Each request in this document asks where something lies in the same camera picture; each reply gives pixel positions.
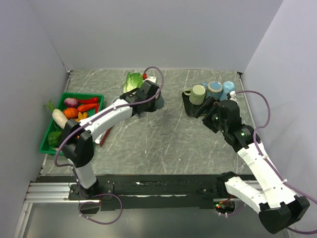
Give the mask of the blue butterfly mug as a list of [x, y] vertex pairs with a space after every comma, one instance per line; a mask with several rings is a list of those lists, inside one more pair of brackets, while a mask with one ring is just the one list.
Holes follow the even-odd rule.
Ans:
[[211, 96], [218, 100], [222, 93], [223, 86], [218, 81], [210, 81], [208, 83], [208, 90], [210, 91]]

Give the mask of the green ceramic mug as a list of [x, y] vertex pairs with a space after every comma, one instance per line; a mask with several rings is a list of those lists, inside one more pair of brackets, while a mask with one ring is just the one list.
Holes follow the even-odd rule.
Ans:
[[195, 85], [192, 88], [185, 89], [183, 93], [189, 97], [190, 103], [200, 105], [205, 99], [206, 89], [202, 85]]

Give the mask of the grey-blue hexagonal mug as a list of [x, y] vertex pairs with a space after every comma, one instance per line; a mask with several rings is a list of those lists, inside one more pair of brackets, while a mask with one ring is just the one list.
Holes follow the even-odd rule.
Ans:
[[160, 95], [155, 101], [155, 109], [160, 110], [164, 107], [164, 98]]

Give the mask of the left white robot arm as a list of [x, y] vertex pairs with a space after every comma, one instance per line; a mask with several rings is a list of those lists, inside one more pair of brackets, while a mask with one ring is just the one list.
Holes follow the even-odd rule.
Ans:
[[160, 87], [145, 80], [141, 87], [122, 94], [112, 105], [97, 114], [82, 122], [71, 119], [66, 123], [59, 148], [70, 162], [69, 166], [73, 168], [80, 184], [80, 193], [86, 199], [93, 199], [99, 193], [99, 182], [91, 164], [94, 141], [123, 120], [142, 112], [156, 111], [159, 98]]

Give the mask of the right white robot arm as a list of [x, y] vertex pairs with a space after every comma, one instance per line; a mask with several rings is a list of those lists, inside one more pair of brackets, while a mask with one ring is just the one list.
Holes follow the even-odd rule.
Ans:
[[194, 116], [202, 113], [203, 124], [214, 133], [221, 132], [224, 140], [247, 164], [261, 189], [244, 182], [237, 174], [227, 172], [218, 177], [216, 191], [221, 197], [233, 195], [251, 207], [259, 216], [264, 228], [271, 234], [301, 220], [310, 206], [305, 196], [299, 196], [280, 179], [275, 166], [264, 152], [263, 144], [254, 129], [242, 122], [240, 108], [235, 101], [206, 99]]

